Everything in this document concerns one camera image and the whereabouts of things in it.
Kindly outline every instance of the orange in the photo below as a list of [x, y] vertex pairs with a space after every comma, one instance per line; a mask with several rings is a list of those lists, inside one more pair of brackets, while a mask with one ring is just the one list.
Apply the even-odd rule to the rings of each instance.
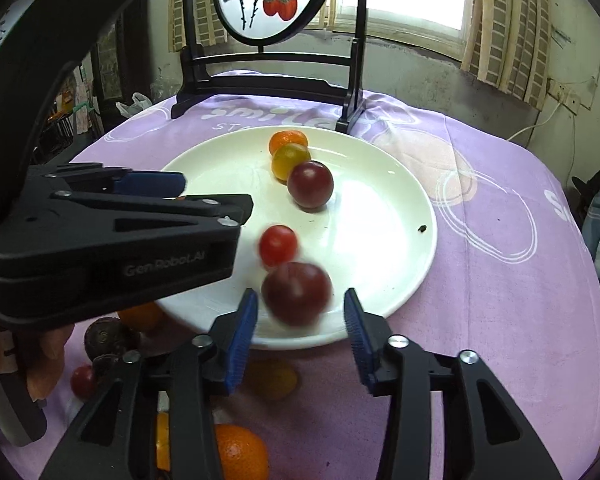
[[311, 154], [305, 146], [294, 142], [281, 146], [271, 159], [271, 171], [277, 179], [286, 182], [286, 179], [301, 162], [311, 160]]
[[169, 455], [169, 413], [158, 412], [155, 434], [155, 465], [163, 471], [171, 471]]
[[282, 359], [265, 359], [247, 364], [242, 381], [265, 400], [282, 400], [298, 386], [298, 372]]
[[267, 480], [267, 447], [256, 434], [233, 424], [216, 424], [224, 480]]
[[273, 155], [279, 148], [285, 144], [289, 144], [290, 142], [300, 144], [300, 146], [304, 146], [306, 148], [309, 146], [309, 141], [306, 139], [306, 135], [300, 130], [284, 130], [282, 132], [276, 132], [269, 139], [269, 153]]
[[138, 330], [138, 332], [148, 332], [162, 321], [164, 312], [155, 301], [151, 301], [150, 303], [143, 303], [121, 310], [118, 312], [118, 317], [129, 328]]

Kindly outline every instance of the tablecloth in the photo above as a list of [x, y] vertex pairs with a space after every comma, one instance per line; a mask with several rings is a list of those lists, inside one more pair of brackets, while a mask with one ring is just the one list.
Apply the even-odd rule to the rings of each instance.
[[[442, 114], [365, 92], [352, 134], [389, 152], [435, 206], [432, 268], [389, 318], [433, 352], [475, 349], [538, 432], [564, 480], [577, 480], [600, 444], [600, 288], [560, 183], [528, 151]], [[333, 105], [262, 96], [215, 96], [170, 120], [174, 98], [125, 121], [75, 161], [160, 170], [203, 140], [252, 126], [333, 129]], [[48, 400], [47, 434], [2, 448], [25, 480], [38, 478], [79, 403], [68, 386], [86, 361], [77, 326], [66, 370]], [[286, 352], [301, 376], [288, 399], [244, 392], [225, 410], [267, 444], [271, 480], [375, 478], [388, 399], [360, 385], [346, 341]], [[431, 478], [442, 477], [442, 409], [434, 396]]]

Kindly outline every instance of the window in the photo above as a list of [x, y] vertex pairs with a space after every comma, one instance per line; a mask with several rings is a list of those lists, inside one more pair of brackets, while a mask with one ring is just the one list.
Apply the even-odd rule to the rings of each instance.
[[[358, 0], [327, 0], [331, 30], [352, 32]], [[415, 44], [462, 59], [471, 19], [472, 0], [366, 0], [367, 34]]]

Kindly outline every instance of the human hand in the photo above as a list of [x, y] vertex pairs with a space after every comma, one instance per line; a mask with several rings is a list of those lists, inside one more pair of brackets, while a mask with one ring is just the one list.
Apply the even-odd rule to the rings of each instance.
[[[71, 337], [74, 326], [65, 326], [40, 335], [42, 352], [27, 365], [27, 390], [31, 399], [45, 399], [54, 389], [64, 369], [64, 345]], [[0, 373], [17, 370], [15, 355], [9, 352], [13, 348], [10, 332], [0, 327]]]

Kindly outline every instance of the plate rim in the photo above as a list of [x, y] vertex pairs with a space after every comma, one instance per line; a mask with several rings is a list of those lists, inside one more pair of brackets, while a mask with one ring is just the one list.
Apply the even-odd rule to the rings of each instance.
[[[383, 150], [382, 148], [379, 148], [378, 146], [374, 145], [373, 143], [369, 142], [368, 140], [361, 139], [360, 137], [353, 137], [349, 134], [343, 134], [341, 132], [336, 132], [334, 130], [329, 130], [327, 128], [318, 128], [316, 126], [289, 126], [289, 127], [286, 127], [286, 125], [284, 125], [284, 124], [279, 124], [279, 125], [268, 124], [265, 126], [252, 126], [250, 128], [241, 128], [240, 130], [235, 130], [233, 132], [225, 132], [224, 134], [220, 134], [215, 137], [211, 137], [210, 139], [203, 140], [202, 142], [196, 144], [195, 146], [191, 146], [184, 152], [180, 153], [173, 160], [170, 160], [161, 169], [161, 171], [173, 171], [173, 170], [169, 169], [170, 165], [177, 163], [179, 159], [184, 158], [184, 156], [187, 155], [189, 152], [198, 149], [200, 146], [203, 146], [204, 144], [207, 144], [208, 142], [212, 142], [216, 139], [219, 139], [220, 137], [236, 136], [237, 134], [243, 135], [245, 132], [249, 132], [250, 130], [267, 129], [267, 130], [282, 131], [282, 130], [280, 130], [280, 128], [301, 130], [303, 133], [305, 133], [306, 130], [311, 130], [311, 131], [319, 131], [320, 133], [337, 134], [340, 136], [348, 137], [349, 139], [352, 139], [353, 141], [362, 142], [363, 144], [366, 144], [370, 148], [373, 148], [374, 150], [378, 150], [378, 152], [381, 152], [384, 156], [388, 156], [390, 159], [394, 160], [409, 175], [411, 175], [411, 177], [414, 179], [414, 181], [416, 181], [416, 183], [418, 184], [418, 188], [420, 189], [420, 192], [422, 193], [423, 197], [426, 199], [428, 209], [430, 212], [430, 216], [432, 219], [432, 222], [431, 222], [432, 225], [427, 226], [427, 229], [430, 228], [433, 231], [431, 250], [430, 250], [430, 253], [427, 255], [427, 260], [425, 262], [425, 265], [422, 266], [423, 270], [420, 273], [420, 276], [416, 282], [416, 285], [413, 287], [413, 290], [395, 308], [391, 308], [391, 309], [389, 309], [389, 311], [387, 313], [382, 314], [382, 316], [385, 319], [388, 318], [389, 316], [391, 316], [395, 312], [397, 312], [400, 308], [406, 306], [406, 302], [409, 301], [409, 299], [411, 299], [411, 297], [416, 293], [417, 290], [419, 290], [420, 286], [424, 282], [424, 279], [427, 277], [427, 275], [429, 274], [429, 271], [431, 270], [431, 266], [433, 264], [433, 259], [436, 256], [436, 251], [438, 248], [438, 220], [436, 219], [436, 212], [435, 212], [435, 209], [433, 208], [433, 204], [431, 203], [431, 199], [429, 198], [429, 195], [427, 194], [426, 190], [424, 189], [422, 183], [416, 178], [416, 176], [413, 174], [413, 172], [409, 168], [407, 168], [403, 163], [401, 163], [400, 160], [398, 160], [393, 155], [391, 155], [391, 153], [386, 152], [385, 150]], [[160, 300], [156, 300], [157, 303], [160, 304], [161, 307], [162, 307], [162, 304], [163, 304], [162, 302], [164, 299], [165, 298], [160, 298]], [[167, 313], [169, 316], [174, 317], [178, 322], [183, 323], [185, 326], [192, 328], [194, 330], [198, 330], [189, 321], [182, 319], [181, 316], [177, 316], [177, 315], [173, 314], [170, 310], [167, 310]], [[347, 338], [346, 328], [343, 328], [339, 331], [329, 332], [326, 334], [322, 333], [322, 334], [313, 334], [313, 335], [308, 335], [308, 336], [290, 337], [290, 338], [257, 337], [254, 335], [253, 339], [251, 340], [251, 347], [254, 349], [263, 349], [263, 350], [270, 350], [270, 351], [271, 350], [273, 350], [273, 351], [298, 350], [298, 349], [316, 348], [319, 346], [325, 346], [328, 344], [335, 343], [337, 341], [341, 341], [346, 338]]]

